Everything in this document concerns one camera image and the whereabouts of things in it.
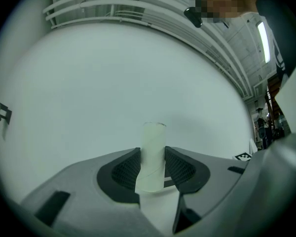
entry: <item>ceiling light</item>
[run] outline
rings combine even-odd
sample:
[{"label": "ceiling light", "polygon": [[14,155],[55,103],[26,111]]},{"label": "ceiling light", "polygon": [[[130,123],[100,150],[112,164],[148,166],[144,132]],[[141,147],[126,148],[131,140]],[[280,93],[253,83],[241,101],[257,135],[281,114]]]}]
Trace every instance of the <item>ceiling light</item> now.
[{"label": "ceiling light", "polygon": [[266,35],[266,30],[263,22],[258,23],[258,30],[261,36],[262,44],[263,44],[263,50],[264,50],[264,57],[265,57],[265,63],[268,63],[270,61],[270,49],[268,46],[268,39]]}]

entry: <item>person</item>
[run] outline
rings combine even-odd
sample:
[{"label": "person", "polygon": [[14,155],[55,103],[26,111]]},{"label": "person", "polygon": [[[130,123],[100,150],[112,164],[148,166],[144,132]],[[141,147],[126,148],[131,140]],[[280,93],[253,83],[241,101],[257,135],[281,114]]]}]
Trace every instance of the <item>person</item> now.
[{"label": "person", "polygon": [[263,149],[267,149],[272,142],[272,132],[271,128],[267,124],[266,118],[264,117],[262,111],[262,108],[257,109],[258,117],[256,125],[258,127],[259,137],[262,139]]},{"label": "person", "polygon": [[278,44],[289,77],[296,67],[296,2],[290,0],[195,0],[207,18],[234,18],[254,12],[264,16]]}]

